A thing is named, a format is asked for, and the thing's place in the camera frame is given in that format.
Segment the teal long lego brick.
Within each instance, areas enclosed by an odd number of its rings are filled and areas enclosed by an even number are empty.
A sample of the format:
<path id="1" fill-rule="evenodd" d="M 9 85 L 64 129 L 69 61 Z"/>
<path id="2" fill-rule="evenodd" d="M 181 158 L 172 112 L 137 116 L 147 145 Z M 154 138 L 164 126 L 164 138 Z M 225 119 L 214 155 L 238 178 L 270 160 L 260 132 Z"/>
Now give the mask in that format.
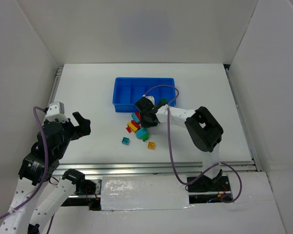
<path id="1" fill-rule="evenodd" d="M 139 112 L 134 112 L 134 113 L 132 113 L 132 114 L 131 114 L 131 117 L 132 117 L 132 119 L 133 119 L 136 123 L 140 124 L 140 122 L 141 122 L 141 117 L 140 117 L 140 113 L 139 113 Z"/>

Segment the teal rounded lego brick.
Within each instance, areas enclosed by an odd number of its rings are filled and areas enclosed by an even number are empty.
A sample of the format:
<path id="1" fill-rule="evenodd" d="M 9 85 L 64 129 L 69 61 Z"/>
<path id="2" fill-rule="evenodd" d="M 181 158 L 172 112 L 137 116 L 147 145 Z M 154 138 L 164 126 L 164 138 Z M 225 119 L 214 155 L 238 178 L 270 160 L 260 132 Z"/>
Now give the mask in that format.
<path id="1" fill-rule="evenodd" d="M 143 135 L 145 135 L 146 133 L 148 133 L 148 130 L 146 128 L 140 128 L 139 130 L 136 131 L 136 137 L 138 139 L 141 139 Z"/>

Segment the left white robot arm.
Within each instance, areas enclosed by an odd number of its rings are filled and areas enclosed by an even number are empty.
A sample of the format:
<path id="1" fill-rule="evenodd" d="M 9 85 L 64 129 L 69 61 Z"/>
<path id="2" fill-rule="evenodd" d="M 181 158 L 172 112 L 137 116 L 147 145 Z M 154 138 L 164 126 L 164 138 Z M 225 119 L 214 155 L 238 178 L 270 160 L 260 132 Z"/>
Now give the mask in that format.
<path id="1" fill-rule="evenodd" d="M 38 200 L 59 166 L 69 143 L 91 132 L 90 120 L 74 112 L 78 125 L 45 112 L 46 120 L 36 120 L 40 131 L 30 153 L 23 159 L 14 197 L 7 213 L 0 216 L 0 234 L 40 234 L 66 199 L 85 187 L 85 175 L 75 169 L 65 171 L 53 192 Z"/>

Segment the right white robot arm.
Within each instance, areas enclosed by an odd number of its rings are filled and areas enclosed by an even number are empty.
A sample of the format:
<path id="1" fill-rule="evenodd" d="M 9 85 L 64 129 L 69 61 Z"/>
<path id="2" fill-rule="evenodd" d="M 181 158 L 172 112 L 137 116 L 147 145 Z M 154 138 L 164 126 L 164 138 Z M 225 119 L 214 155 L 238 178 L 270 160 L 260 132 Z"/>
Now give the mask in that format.
<path id="1" fill-rule="evenodd" d="M 141 115 L 143 127 L 155 127 L 158 124 L 167 124 L 168 151 L 171 166 L 177 180 L 189 186 L 197 181 L 206 187 L 213 187 L 222 176 L 220 166 L 219 146 L 224 133 L 223 128 L 206 107 L 196 110 L 171 107 L 169 104 L 159 103 L 157 105 L 143 96 L 135 107 Z M 203 154 L 202 173 L 195 179 L 184 182 L 177 173 L 173 160 L 170 126 L 176 125 L 187 129 L 194 146 Z"/>

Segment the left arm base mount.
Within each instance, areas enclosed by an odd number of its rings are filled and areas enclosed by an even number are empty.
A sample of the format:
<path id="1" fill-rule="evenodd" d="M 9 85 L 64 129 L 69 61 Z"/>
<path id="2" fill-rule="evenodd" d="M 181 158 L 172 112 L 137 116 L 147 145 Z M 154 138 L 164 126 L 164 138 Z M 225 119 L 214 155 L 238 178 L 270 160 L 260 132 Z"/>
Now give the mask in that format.
<path id="1" fill-rule="evenodd" d="M 62 204 L 62 207 L 86 207 L 90 211 L 101 210 L 101 179 L 86 179 L 78 190 L 70 195 Z"/>

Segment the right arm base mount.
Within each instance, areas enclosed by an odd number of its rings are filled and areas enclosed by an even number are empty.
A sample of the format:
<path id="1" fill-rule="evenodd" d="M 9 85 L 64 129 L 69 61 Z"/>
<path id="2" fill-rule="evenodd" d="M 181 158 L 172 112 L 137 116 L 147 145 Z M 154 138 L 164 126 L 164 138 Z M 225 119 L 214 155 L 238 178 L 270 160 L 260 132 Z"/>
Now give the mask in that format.
<path id="1" fill-rule="evenodd" d="M 201 178 L 186 187 L 190 204 L 231 202 L 233 196 L 227 175 L 223 175 L 214 184 L 210 185 Z"/>

